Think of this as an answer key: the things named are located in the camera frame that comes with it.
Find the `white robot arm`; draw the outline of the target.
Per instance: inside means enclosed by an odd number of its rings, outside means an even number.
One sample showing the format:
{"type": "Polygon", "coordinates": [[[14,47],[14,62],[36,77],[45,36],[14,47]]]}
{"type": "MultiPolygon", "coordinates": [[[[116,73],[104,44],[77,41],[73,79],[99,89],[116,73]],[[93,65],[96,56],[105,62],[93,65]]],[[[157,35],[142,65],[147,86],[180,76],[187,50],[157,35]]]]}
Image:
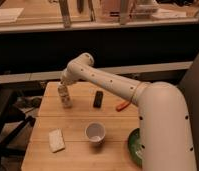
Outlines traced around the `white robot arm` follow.
{"type": "Polygon", "coordinates": [[[142,171],[197,171],[187,103],[167,82],[142,82],[93,67],[83,53],[68,62],[61,80],[70,85],[89,81],[138,107],[142,171]]]}

